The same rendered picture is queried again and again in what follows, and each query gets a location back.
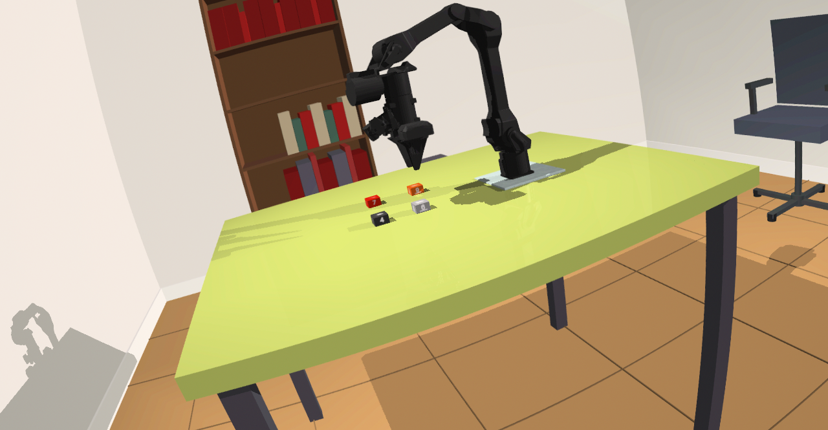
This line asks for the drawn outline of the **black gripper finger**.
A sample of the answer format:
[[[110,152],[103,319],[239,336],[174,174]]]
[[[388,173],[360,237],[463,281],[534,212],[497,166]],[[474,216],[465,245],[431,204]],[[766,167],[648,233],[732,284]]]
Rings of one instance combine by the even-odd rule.
[[[397,141],[406,147],[406,152],[408,152],[414,170],[420,169],[420,163],[422,163],[422,156],[425,150],[427,138],[429,138],[429,136],[422,136],[422,138],[416,138],[408,141]]]
[[[395,138],[389,137],[389,138],[387,138],[387,140],[390,140],[391,142],[394,142],[394,144],[397,145],[397,147],[399,148],[399,150],[402,154],[402,157],[404,158],[404,161],[406,163],[406,167],[412,167],[408,152],[406,152],[406,147],[403,146],[402,144],[400,144],[399,142],[397,142],[397,141],[400,140],[399,136],[396,136]]]

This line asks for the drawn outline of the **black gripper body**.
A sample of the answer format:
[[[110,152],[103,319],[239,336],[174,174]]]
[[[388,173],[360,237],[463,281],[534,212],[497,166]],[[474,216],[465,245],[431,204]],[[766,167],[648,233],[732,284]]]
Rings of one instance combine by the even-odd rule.
[[[382,136],[390,134],[391,138],[399,136],[400,140],[408,141],[435,134],[431,122],[417,118],[414,104],[416,102],[416,98],[412,98],[412,93],[386,99],[384,106],[391,109],[398,129],[391,130],[390,127]]]

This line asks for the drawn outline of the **red block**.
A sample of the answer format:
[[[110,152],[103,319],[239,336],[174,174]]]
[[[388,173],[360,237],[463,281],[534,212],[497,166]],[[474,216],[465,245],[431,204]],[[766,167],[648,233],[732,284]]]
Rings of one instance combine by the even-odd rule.
[[[380,206],[382,205],[382,203],[378,195],[371,195],[370,197],[365,198],[365,205],[371,208],[375,206]]]

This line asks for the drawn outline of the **orange digit block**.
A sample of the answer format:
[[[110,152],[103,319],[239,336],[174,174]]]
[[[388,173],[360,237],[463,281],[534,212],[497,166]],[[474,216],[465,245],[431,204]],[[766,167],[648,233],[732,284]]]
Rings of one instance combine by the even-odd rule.
[[[412,184],[410,186],[406,186],[406,189],[408,189],[408,193],[410,195],[418,195],[420,193],[425,193],[423,185],[420,184],[420,183]]]

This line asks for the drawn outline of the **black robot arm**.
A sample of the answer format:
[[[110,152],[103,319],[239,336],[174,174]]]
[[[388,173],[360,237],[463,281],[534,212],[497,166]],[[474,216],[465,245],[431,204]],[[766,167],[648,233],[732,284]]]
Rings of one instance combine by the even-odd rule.
[[[417,68],[404,59],[420,42],[450,24],[467,32],[468,40],[478,50],[488,105],[487,120],[481,120],[483,136],[495,152],[499,152],[501,177],[514,180],[534,173],[530,170],[527,152],[530,138],[520,131],[518,121],[508,106],[499,55],[501,20],[493,11],[453,3],[408,30],[376,42],[367,70],[346,74],[345,93],[349,105],[378,101],[381,95],[389,99],[412,93],[408,72]],[[401,67],[391,67],[401,61]],[[387,73],[380,74],[382,70],[387,70]],[[390,127],[391,130],[398,129],[391,109],[382,108],[384,113],[363,127],[373,142]]]

